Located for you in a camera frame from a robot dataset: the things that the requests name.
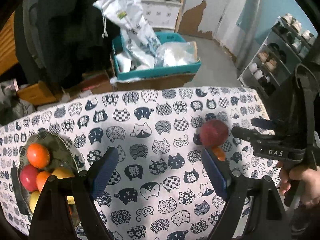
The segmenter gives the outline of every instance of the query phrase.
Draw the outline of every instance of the blue gripper pad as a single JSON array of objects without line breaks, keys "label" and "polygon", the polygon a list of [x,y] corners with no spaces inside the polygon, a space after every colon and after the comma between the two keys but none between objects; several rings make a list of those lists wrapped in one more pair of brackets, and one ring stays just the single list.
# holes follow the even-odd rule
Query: blue gripper pad
[{"label": "blue gripper pad", "polygon": [[202,165],[208,174],[208,177],[212,183],[212,186],[217,196],[221,197],[224,201],[226,201],[228,198],[227,196],[228,183],[216,165],[216,162],[220,162],[220,161],[213,153],[210,155],[209,152],[212,153],[211,149],[207,149],[207,148],[204,149],[204,151],[202,151],[202,157],[201,157]]},{"label": "blue gripper pad", "polygon": [[110,147],[104,156],[99,160],[99,162],[103,161],[104,163],[100,167],[96,178],[93,180],[92,191],[90,195],[94,200],[96,200],[97,197],[102,196],[110,177],[118,164],[118,160],[119,153],[114,147]]}]

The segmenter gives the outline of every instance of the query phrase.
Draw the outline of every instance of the white sneaker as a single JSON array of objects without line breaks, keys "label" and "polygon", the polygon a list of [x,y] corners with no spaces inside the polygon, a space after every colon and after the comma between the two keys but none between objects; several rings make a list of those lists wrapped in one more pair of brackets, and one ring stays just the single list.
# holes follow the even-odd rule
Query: white sneaker
[{"label": "white sneaker", "polygon": [[297,33],[300,33],[301,31],[301,22],[295,20],[292,24],[291,24],[291,27],[294,28]]},{"label": "white sneaker", "polygon": [[250,72],[251,72],[252,74],[255,73],[255,72],[258,70],[257,63],[253,62],[253,63],[249,66],[249,70],[250,70]]},{"label": "white sneaker", "polygon": [[263,72],[261,70],[257,70],[256,73],[254,73],[253,75],[257,80],[259,80],[263,77]]},{"label": "white sneaker", "polygon": [[306,47],[303,47],[299,53],[299,56],[302,58],[305,58],[306,55],[308,54],[309,50]]},{"label": "white sneaker", "polygon": [[290,13],[287,13],[286,15],[281,17],[282,19],[284,19],[287,24],[291,25],[292,21],[293,21],[293,16]]},{"label": "white sneaker", "polygon": [[295,53],[299,54],[302,49],[302,42],[300,40],[297,40],[293,44],[291,44],[290,47],[295,51]]},{"label": "white sneaker", "polygon": [[305,30],[303,33],[301,33],[301,36],[306,40],[309,41],[310,40],[310,31],[309,30]]}]

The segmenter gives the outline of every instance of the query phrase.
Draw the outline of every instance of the wooden board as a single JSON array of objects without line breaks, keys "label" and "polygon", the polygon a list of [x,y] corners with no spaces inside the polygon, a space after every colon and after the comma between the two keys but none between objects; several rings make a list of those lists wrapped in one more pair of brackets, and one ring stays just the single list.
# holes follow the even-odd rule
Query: wooden board
[{"label": "wooden board", "polygon": [[34,106],[58,101],[47,85],[42,81],[39,81],[38,84],[18,90],[17,95],[19,98],[32,103]]},{"label": "wooden board", "polygon": [[13,31],[14,13],[0,31],[0,75],[18,63]]}]

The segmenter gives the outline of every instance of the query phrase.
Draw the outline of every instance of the yellow fruit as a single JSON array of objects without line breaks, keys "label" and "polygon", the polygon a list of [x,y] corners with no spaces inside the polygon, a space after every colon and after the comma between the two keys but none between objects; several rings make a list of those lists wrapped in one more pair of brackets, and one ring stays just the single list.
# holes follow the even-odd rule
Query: yellow fruit
[{"label": "yellow fruit", "polygon": [[[51,175],[57,176],[58,179],[65,179],[65,178],[74,177],[74,174],[72,173],[72,171],[70,171],[66,168],[63,168],[63,167],[56,168]],[[72,196],[67,196],[67,200],[68,200],[69,205],[75,204],[75,200]]]},{"label": "yellow fruit", "polygon": [[58,179],[74,177],[74,174],[71,170],[63,167],[56,168],[51,175],[57,176]]},{"label": "yellow fruit", "polygon": [[35,211],[39,196],[40,196],[40,192],[37,190],[31,193],[29,206],[32,213]]}]

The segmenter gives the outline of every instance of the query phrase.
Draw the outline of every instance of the human hand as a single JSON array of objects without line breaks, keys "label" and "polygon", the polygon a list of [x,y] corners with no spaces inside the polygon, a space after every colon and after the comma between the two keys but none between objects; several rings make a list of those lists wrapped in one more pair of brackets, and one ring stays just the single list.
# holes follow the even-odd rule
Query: human hand
[{"label": "human hand", "polygon": [[318,170],[312,170],[307,166],[299,165],[290,170],[283,168],[283,163],[278,162],[277,168],[281,168],[279,177],[281,179],[281,185],[279,189],[280,195],[284,195],[289,191],[291,184],[289,179],[303,180],[305,182],[305,191],[301,196],[301,202],[305,204],[307,208],[311,208],[319,204],[320,201],[320,167]]}]

